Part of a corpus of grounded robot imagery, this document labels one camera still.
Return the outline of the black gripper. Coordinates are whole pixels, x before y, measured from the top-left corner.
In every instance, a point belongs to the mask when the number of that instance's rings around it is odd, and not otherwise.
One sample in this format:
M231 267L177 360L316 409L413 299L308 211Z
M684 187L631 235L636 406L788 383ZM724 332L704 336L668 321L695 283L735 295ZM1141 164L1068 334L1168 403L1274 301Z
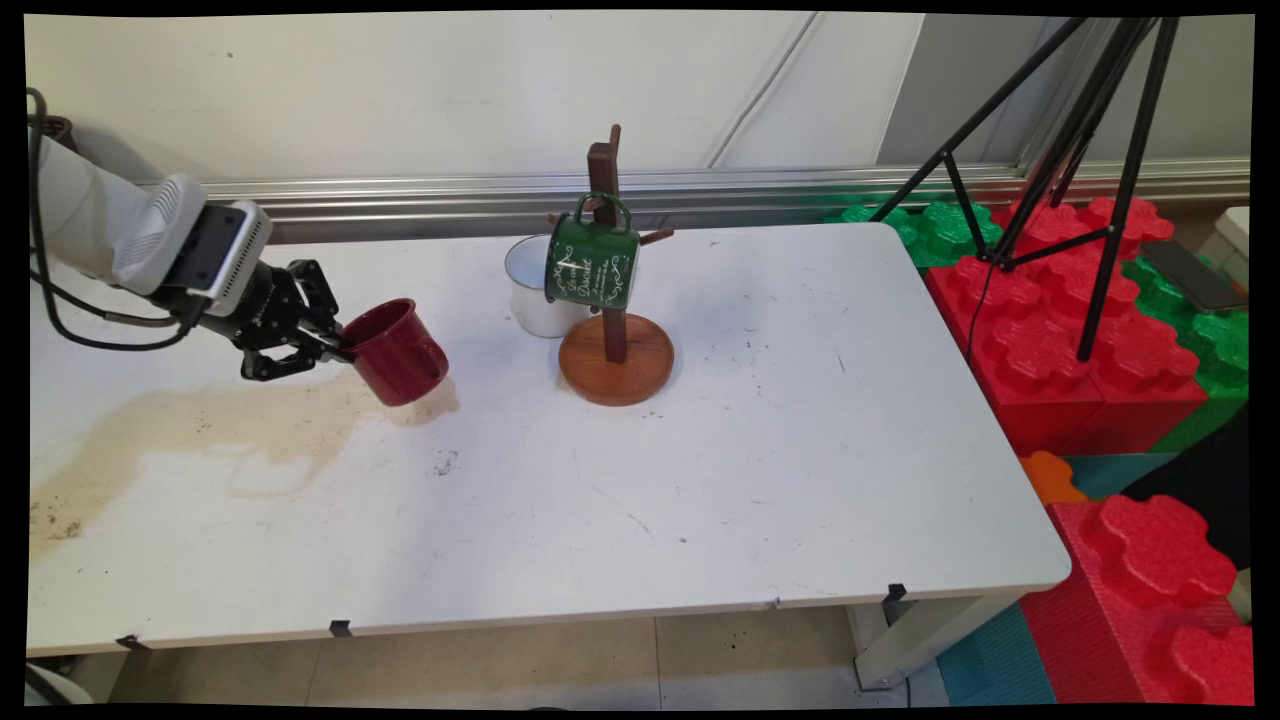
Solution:
M317 261L300 259L288 266L257 261L234 309L225 316L204 314L204 328L242 348L243 379L269 382L323 363L353 363L337 314L337 299ZM291 351L280 357L266 351L285 346Z

